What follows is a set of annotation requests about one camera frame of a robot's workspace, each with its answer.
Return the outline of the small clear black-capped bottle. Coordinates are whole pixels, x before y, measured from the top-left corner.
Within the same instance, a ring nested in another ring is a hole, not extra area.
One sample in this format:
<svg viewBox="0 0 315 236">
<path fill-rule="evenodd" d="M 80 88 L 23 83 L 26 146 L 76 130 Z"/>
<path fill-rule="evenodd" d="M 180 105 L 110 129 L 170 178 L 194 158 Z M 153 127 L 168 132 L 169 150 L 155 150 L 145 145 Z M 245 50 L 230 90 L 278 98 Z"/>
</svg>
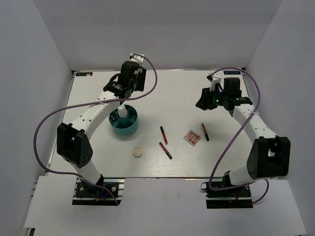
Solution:
<svg viewBox="0 0 315 236">
<path fill-rule="evenodd" d="M 111 122 L 116 122 L 116 118 L 113 117 L 113 116 L 110 116 L 109 120 L 110 120 Z"/>
</svg>

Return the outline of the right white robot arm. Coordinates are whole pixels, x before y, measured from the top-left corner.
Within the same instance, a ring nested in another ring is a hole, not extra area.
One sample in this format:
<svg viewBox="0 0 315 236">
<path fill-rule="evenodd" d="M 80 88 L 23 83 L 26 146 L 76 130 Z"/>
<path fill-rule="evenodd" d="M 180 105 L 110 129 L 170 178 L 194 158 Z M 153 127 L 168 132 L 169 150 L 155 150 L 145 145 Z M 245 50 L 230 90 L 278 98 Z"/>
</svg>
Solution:
<svg viewBox="0 0 315 236">
<path fill-rule="evenodd" d="M 239 122 L 239 131 L 244 131 L 252 144 L 246 163 L 227 171 L 220 187 L 210 184 L 209 188 L 234 196 L 240 187 L 256 180 L 287 176 L 291 149 L 288 137 L 280 137 L 267 127 L 252 101 L 242 96 L 239 78 L 208 76 L 208 80 L 211 85 L 202 90 L 196 107 L 204 111 L 224 107 Z"/>
</svg>

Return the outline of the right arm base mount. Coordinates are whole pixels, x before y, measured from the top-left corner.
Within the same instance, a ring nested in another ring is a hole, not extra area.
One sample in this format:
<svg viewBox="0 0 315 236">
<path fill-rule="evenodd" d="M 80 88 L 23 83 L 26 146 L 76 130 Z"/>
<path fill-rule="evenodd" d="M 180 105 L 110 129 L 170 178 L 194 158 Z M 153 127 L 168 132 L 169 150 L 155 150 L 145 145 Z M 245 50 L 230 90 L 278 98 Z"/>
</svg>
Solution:
<svg viewBox="0 0 315 236">
<path fill-rule="evenodd" d="M 206 193 L 207 209 L 237 209 L 253 208 L 250 188 L 240 187 L 231 190 L 214 191 L 209 182 L 200 185 L 201 191 Z"/>
</svg>

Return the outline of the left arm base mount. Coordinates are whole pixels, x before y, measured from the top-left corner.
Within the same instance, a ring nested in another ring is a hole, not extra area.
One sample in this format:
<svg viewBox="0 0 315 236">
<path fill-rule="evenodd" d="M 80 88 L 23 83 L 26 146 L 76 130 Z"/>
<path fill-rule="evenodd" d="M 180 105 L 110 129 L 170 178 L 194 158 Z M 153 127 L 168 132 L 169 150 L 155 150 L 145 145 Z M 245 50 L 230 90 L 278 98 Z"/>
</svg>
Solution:
<svg viewBox="0 0 315 236">
<path fill-rule="evenodd" d="M 72 205 L 75 206 L 118 206 L 122 200 L 124 192 L 124 183 L 125 179 L 123 178 L 105 178 L 103 186 L 107 188 L 113 197 L 109 194 L 108 191 L 100 188 L 94 188 L 88 186 L 81 180 L 77 178 Z"/>
</svg>

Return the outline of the red lip gloss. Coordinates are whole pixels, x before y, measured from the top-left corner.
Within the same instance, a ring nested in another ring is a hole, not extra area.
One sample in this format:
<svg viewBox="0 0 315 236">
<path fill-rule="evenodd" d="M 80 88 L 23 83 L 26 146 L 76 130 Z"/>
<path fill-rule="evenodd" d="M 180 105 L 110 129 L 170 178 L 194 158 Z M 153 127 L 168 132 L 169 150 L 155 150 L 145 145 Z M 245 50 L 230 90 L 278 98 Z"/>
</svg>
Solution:
<svg viewBox="0 0 315 236">
<path fill-rule="evenodd" d="M 202 123 L 201 125 L 202 125 L 202 129 L 203 129 L 206 141 L 209 142 L 210 139 L 209 139 L 209 135 L 207 133 L 206 127 L 205 127 L 204 123 Z"/>
<path fill-rule="evenodd" d="M 164 153 L 167 155 L 167 157 L 172 160 L 173 157 L 172 155 L 170 154 L 170 152 L 166 149 L 166 147 L 161 143 L 159 142 L 159 146 L 162 148 L 162 150 L 164 151 Z"/>
<path fill-rule="evenodd" d="M 161 130 L 161 133 L 162 133 L 162 136 L 163 136 L 164 143 L 167 145 L 168 144 L 168 140 L 167 140 L 165 131 L 164 131 L 162 126 L 160 126 L 160 130 Z"/>
</svg>

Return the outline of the eyeshadow palette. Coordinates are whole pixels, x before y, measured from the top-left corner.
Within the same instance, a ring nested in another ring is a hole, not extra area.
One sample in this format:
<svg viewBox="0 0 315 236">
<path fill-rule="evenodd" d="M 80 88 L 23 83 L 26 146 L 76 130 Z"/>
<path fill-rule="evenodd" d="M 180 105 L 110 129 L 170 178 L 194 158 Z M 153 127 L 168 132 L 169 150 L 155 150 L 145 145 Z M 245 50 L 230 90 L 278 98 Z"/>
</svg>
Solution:
<svg viewBox="0 0 315 236">
<path fill-rule="evenodd" d="M 183 137 L 183 139 L 194 147 L 200 141 L 201 137 L 200 137 L 200 135 L 198 135 L 194 131 L 190 130 Z"/>
</svg>

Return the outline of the white pink blue bottle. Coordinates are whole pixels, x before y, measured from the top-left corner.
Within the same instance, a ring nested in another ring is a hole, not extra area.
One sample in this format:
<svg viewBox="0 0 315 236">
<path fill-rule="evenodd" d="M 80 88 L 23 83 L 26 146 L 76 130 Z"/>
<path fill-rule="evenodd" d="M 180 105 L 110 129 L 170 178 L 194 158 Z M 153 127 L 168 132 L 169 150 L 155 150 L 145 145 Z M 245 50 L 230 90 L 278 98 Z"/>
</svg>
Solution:
<svg viewBox="0 0 315 236">
<path fill-rule="evenodd" d="M 127 118 L 128 111 L 124 104 L 118 107 L 118 116 L 120 119 Z"/>
</svg>

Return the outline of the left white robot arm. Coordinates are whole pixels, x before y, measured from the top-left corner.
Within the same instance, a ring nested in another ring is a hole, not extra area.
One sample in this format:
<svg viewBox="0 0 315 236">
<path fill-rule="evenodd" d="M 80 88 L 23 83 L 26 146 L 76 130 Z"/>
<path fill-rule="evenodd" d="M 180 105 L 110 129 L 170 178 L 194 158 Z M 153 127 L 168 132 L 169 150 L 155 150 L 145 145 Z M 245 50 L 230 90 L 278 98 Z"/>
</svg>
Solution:
<svg viewBox="0 0 315 236">
<path fill-rule="evenodd" d="M 57 153 L 89 183 L 87 190 L 93 196 L 103 193 L 103 177 L 91 158 L 93 149 L 90 138 L 99 125 L 117 109 L 122 102 L 118 99 L 130 98 L 134 91 L 143 91 L 146 69 L 144 58 L 132 55 L 125 61 L 121 71 L 115 74 L 103 88 L 95 105 L 91 105 L 80 117 L 69 124 L 62 123 L 57 128 Z"/>
</svg>

